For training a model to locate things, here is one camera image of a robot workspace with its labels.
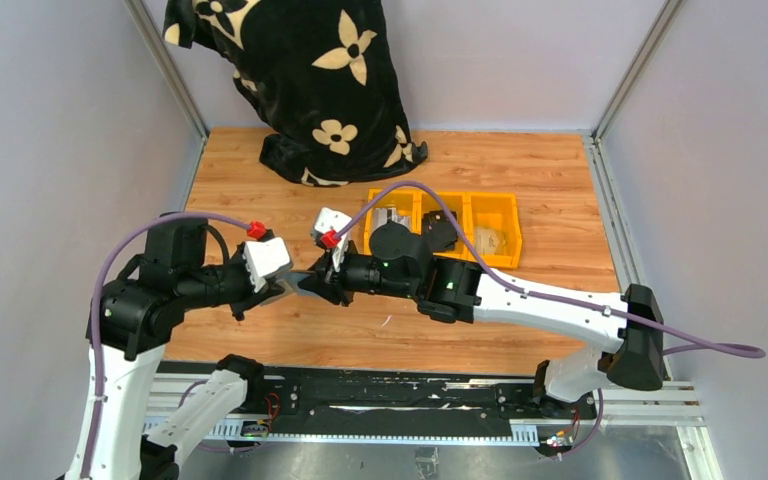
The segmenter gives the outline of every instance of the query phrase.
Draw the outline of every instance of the gray wall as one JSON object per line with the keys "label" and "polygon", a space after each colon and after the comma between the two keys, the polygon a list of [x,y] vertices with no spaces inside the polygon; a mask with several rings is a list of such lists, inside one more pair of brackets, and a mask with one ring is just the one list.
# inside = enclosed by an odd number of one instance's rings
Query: gray wall
{"label": "gray wall", "polygon": [[[547,130],[595,126],[663,0],[382,2],[415,128]],[[170,51],[210,127],[261,124],[218,54]]]}
{"label": "gray wall", "polygon": [[[666,320],[768,351],[768,2],[686,2],[605,145]],[[768,358],[673,365],[725,478],[768,478]]]}
{"label": "gray wall", "polygon": [[68,467],[97,269],[197,154],[121,1],[0,6],[0,479]]}

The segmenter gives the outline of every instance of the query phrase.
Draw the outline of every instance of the yellow bin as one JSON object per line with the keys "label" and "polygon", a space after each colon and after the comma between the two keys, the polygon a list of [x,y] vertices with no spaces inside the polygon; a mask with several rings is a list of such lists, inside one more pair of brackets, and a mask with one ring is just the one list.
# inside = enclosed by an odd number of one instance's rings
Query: yellow bin
{"label": "yellow bin", "polygon": [[[372,200],[381,189],[370,189],[368,200]],[[476,233],[482,237],[485,252],[482,258],[491,267],[517,268],[522,253],[522,232],[519,228],[516,196],[512,193],[484,192],[437,192],[449,210],[458,216],[458,223],[475,245]],[[374,208],[395,207],[399,215],[410,215],[411,231],[421,233],[422,216],[440,206],[431,196],[421,190],[400,189],[390,192],[375,204]],[[369,237],[372,235],[372,212],[366,215],[363,229],[363,251],[369,251]],[[472,254],[458,241],[455,250],[435,255],[473,261]]]}

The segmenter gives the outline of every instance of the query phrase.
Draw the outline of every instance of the white robotic arm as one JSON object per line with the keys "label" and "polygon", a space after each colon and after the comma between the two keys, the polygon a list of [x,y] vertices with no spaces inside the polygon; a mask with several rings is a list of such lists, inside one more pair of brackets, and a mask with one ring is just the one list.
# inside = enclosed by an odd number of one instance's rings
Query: white robotic arm
{"label": "white robotic arm", "polygon": [[[351,303],[355,292],[402,297],[415,301],[419,312],[446,323],[506,322],[586,342],[588,346],[573,355],[538,367],[536,403],[545,399],[571,403],[611,383],[642,390],[660,388],[660,332],[628,325],[610,315],[612,310],[635,308],[635,313],[660,321],[654,297],[645,287],[635,286],[638,290],[630,289],[624,296],[587,293],[494,271],[525,292],[517,293],[472,262],[434,257],[419,235],[394,223],[373,234],[372,255],[360,255],[346,238],[334,241],[334,230],[348,220],[344,214],[323,209],[312,235],[326,251],[310,269],[295,272],[289,271],[292,264],[284,242],[271,231],[258,237],[259,242],[241,245],[226,264],[201,266],[204,235],[199,232],[204,225],[170,222],[156,227],[167,231],[148,236],[146,257],[151,261],[144,264],[140,278],[120,275],[104,287],[103,421],[98,423],[97,438],[91,439],[96,441],[95,455],[87,462],[82,455],[94,423],[96,401],[90,388],[77,453],[61,478],[178,478],[180,466],[206,433],[252,396],[252,382],[262,380],[263,368],[252,360],[227,357],[227,365],[223,367],[220,362],[219,369],[193,398],[164,424],[143,435],[149,389],[172,328],[183,321],[186,310],[223,304],[231,305],[232,313],[241,320],[244,311],[274,301],[289,290],[342,305]],[[163,242],[175,243],[170,246]],[[605,305],[605,312],[537,298],[530,296],[530,291]]]}

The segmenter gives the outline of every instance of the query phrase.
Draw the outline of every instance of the cable clip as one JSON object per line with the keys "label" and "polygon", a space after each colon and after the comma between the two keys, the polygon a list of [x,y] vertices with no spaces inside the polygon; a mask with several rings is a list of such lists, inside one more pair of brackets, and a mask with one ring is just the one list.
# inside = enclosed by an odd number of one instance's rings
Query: cable clip
{"label": "cable clip", "polygon": [[340,243],[340,237],[337,236],[337,231],[333,228],[323,233],[319,238],[319,241],[325,245],[325,248],[334,248]]}
{"label": "cable clip", "polygon": [[266,235],[266,226],[260,222],[251,222],[249,224],[251,228],[249,228],[246,233],[249,237],[260,240],[260,237]]}

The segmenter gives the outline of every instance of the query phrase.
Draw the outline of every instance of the wood grain surface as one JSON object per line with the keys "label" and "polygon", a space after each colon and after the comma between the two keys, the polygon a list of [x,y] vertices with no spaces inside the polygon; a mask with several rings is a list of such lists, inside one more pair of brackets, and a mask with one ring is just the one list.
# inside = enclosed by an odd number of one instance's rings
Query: wood grain surface
{"label": "wood grain surface", "polygon": [[[293,185],[258,162],[266,129],[217,128],[211,133],[188,204],[241,220],[259,220],[284,238],[296,267],[322,251],[310,227],[319,209],[353,215],[367,190],[395,180],[333,189]],[[415,132],[430,158],[404,178],[438,190],[514,192],[519,203],[522,278],[579,290],[617,289],[587,159],[577,135]],[[233,247],[243,231],[217,225]],[[361,228],[353,231],[360,242]],[[218,247],[208,261],[221,262]],[[506,324],[446,325],[416,313],[407,300],[356,295],[348,308],[288,297],[236,322],[229,309],[187,314],[167,357],[216,361],[228,353],[262,363],[472,373],[532,373],[578,341]]]}

